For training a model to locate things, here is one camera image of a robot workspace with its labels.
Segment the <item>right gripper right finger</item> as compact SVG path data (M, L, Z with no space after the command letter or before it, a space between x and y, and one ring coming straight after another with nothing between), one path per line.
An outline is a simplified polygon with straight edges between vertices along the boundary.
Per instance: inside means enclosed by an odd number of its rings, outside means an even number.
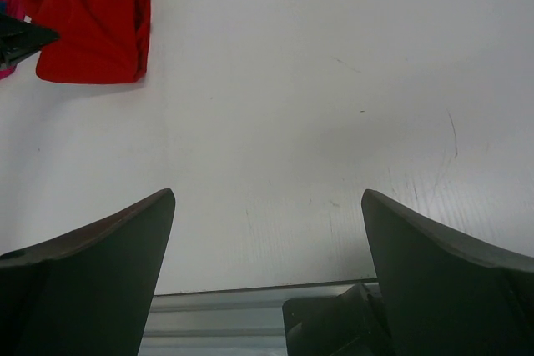
M375 190L365 190L361 208L397 354L533 353L531 257Z

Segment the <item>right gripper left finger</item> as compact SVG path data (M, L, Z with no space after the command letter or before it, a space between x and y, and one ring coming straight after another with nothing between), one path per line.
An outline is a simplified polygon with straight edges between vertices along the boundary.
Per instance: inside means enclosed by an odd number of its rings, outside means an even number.
M174 220L166 188L1 257L3 355L136 355Z

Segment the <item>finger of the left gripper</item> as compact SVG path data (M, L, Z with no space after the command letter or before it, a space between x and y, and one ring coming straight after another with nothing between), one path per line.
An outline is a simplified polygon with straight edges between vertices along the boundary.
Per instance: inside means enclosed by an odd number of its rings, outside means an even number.
M1 68L17 66L21 61L59 40L59 33L1 14Z

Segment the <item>red t shirt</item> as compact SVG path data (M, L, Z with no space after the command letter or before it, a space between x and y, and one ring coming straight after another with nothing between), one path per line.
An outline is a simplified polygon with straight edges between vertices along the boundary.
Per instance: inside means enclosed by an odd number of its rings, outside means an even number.
M151 0L23 0L32 22L57 32L36 74L53 83L135 83L147 72Z

